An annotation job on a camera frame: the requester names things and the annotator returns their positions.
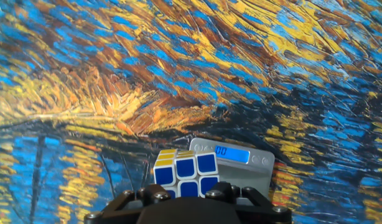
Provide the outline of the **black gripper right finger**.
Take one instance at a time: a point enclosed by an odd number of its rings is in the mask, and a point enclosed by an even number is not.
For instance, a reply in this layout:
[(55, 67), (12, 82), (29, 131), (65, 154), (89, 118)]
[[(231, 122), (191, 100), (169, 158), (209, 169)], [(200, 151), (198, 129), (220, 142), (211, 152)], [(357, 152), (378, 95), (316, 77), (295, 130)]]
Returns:
[(218, 211), (236, 215), (241, 223), (291, 224), (292, 211), (282, 205), (273, 205), (253, 187), (238, 187), (218, 182), (205, 198), (218, 202)]

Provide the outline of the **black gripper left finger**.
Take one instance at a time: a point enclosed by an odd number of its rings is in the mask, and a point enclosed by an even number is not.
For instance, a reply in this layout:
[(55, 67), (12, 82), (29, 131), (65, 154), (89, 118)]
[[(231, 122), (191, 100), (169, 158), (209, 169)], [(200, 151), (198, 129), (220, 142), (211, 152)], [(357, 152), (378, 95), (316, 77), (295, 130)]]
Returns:
[(159, 184), (151, 184), (137, 191), (125, 190), (101, 211), (87, 213), (84, 224), (137, 223), (141, 213), (150, 205), (170, 200), (171, 194)]

